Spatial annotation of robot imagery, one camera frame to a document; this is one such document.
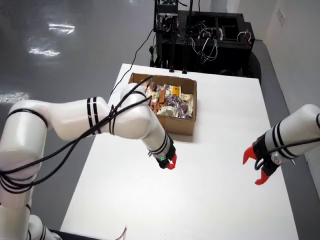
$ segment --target table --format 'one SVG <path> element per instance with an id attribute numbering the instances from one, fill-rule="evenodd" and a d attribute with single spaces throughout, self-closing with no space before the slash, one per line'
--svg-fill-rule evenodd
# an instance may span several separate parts
<path id="1" fill-rule="evenodd" d="M 129 68 L 122 65 L 117 82 Z M 159 168 L 140 140 L 96 136 L 61 231 L 112 240 L 127 226 L 127 240 L 297 240 L 281 168 L 257 186 L 254 161 L 242 165 L 270 128 L 259 81 L 138 65 L 131 72 L 197 81 L 193 136 L 171 134 L 174 170 Z"/>

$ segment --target food package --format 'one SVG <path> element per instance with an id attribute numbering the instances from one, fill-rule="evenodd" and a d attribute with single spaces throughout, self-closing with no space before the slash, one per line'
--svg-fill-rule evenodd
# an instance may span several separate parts
<path id="1" fill-rule="evenodd" d="M 158 85 L 158 86 L 156 86 L 156 92 L 161 92 L 161 90 L 164 90 L 165 89 L 165 87 L 164 86 L 161 86 L 161 85 Z"/>
<path id="2" fill-rule="evenodd" d="M 188 104 L 188 117 L 192 119 L 192 113 L 194 111 L 194 100 L 192 99 L 191 102 Z"/>
<path id="3" fill-rule="evenodd" d="M 192 118 L 192 112 L 193 112 L 193 99 L 190 103 L 187 101 L 182 101 L 177 96 L 170 96 L 166 98 L 166 103 L 168 106 L 173 107 L 176 110 L 176 118 L 180 119 L 187 119 Z"/>
<path id="4" fill-rule="evenodd" d="M 149 81 L 142 83 L 141 86 L 143 87 L 144 92 L 146 93 L 153 92 L 156 89 L 157 84 L 153 82 L 152 79 L 150 79 Z"/>
<path id="5" fill-rule="evenodd" d="M 194 99 L 194 96 L 192 94 L 181 93 L 181 100 L 182 101 L 187 102 L 188 104 L 190 104 L 193 99 Z"/>
<path id="6" fill-rule="evenodd" d="M 177 96 L 181 98 L 181 87 L 180 86 L 171 86 L 169 84 L 164 85 L 165 97 Z"/>
<path id="7" fill-rule="evenodd" d="M 178 112 L 173 106 L 163 106 L 156 114 L 164 117 L 174 118 Z"/>
<path id="8" fill-rule="evenodd" d="M 168 106 L 178 108 L 178 104 L 181 102 L 181 99 L 177 96 L 169 96 L 166 98 L 166 104 Z"/>

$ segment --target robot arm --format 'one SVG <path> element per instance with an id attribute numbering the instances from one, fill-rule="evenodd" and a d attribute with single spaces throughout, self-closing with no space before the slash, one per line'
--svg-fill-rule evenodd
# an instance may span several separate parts
<path id="1" fill-rule="evenodd" d="M 320 145 L 320 108 L 307 104 L 260 136 L 243 156 L 243 164 L 255 159 L 255 170 L 261 168 L 262 185 L 284 163 Z"/>
<path id="2" fill-rule="evenodd" d="M 117 109 L 120 113 L 93 135 L 110 133 L 127 139 L 141 139 L 163 169 L 173 169 L 176 149 L 148 103 L 143 102 L 128 110 L 132 104 L 146 99 L 144 89 L 136 83 L 128 84 L 121 92 L 125 100 Z M 68 103 L 48 103 L 25 100 L 16 103 L 10 110 L 0 140 L 0 174 L 41 159 L 44 153 L 47 130 L 54 129 L 63 140 L 79 138 L 85 131 L 98 124 L 112 111 L 101 97 L 93 97 Z M 41 163 L 26 169 L 6 174 L 11 181 L 32 183 Z M 9 209 L 25 206 L 31 197 L 32 188 L 24 193 L 10 182 L 0 178 L 0 203 Z"/>

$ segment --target brown box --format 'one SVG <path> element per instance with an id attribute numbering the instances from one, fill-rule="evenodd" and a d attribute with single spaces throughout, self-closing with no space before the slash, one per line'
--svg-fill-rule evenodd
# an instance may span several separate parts
<path id="1" fill-rule="evenodd" d="M 129 83 L 140 83 L 141 80 L 147 78 L 148 76 L 148 74 L 132 73 Z M 192 119 L 157 115 L 159 122 L 168 133 L 191 136 L 194 132 L 195 121 L 197 118 L 197 82 L 188 78 L 160 75 L 154 75 L 152 77 L 152 81 L 162 86 L 164 84 L 181 86 L 182 93 L 193 95 Z"/>

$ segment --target gray floor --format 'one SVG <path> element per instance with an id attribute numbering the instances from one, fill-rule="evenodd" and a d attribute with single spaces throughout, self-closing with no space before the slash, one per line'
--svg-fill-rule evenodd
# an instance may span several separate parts
<path id="1" fill-rule="evenodd" d="M 31 99 L 56 103 L 93 96 L 108 101 L 121 64 L 131 63 L 153 26 L 153 4 L 152 0 L 0 1 L 0 95 L 26 93 Z M 151 41 L 136 64 L 149 65 Z M 266 46 L 256 41 L 253 51 L 261 64 L 261 88 L 274 125 L 289 111 Z M 1 130 L 10 107 L 0 102 Z M 32 213 L 52 229 L 60 229 L 92 142 L 93 138 L 83 140 L 65 166 L 34 191 Z M 50 132 L 45 155 L 63 144 Z M 60 159 L 43 164 L 39 175 Z M 296 167 L 288 164 L 282 170 L 299 238 L 318 239 L 320 201 L 307 163 L 300 159 Z"/>

